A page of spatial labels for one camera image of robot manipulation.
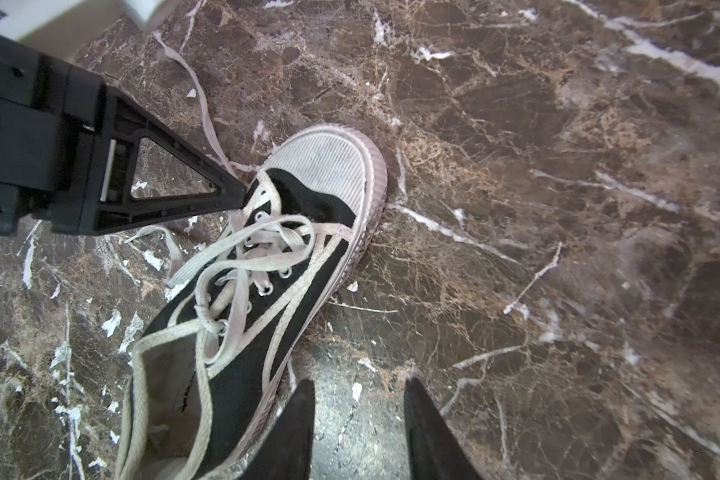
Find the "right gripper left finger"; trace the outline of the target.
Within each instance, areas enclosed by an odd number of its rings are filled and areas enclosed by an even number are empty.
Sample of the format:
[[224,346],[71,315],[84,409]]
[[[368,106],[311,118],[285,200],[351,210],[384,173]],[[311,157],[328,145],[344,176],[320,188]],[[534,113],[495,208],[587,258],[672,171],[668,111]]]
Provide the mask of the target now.
[[314,382],[300,381],[239,479],[309,479],[315,405]]

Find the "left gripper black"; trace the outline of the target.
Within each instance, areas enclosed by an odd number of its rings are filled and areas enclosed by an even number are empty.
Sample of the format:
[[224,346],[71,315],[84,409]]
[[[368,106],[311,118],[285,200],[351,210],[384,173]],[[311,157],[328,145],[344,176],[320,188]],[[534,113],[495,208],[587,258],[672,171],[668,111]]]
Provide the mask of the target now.
[[[104,109],[104,94],[99,76],[0,35],[0,235],[15,234],[27,215],[58,233],[81,233],[93,186],[89,233],[96,236],[243,206],[241,181],[122,91],[108,87]],[[95,138],[106,158],[91,170]],[[214,190],[133,197],[144,139]]]

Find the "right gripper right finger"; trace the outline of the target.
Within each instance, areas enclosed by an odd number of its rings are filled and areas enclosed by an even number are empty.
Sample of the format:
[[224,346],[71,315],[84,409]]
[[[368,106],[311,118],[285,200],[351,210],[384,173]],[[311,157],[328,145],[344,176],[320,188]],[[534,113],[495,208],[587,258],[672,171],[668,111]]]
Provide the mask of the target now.
[[404,422],[412,479],[481,479],[418,377],[405,383]]

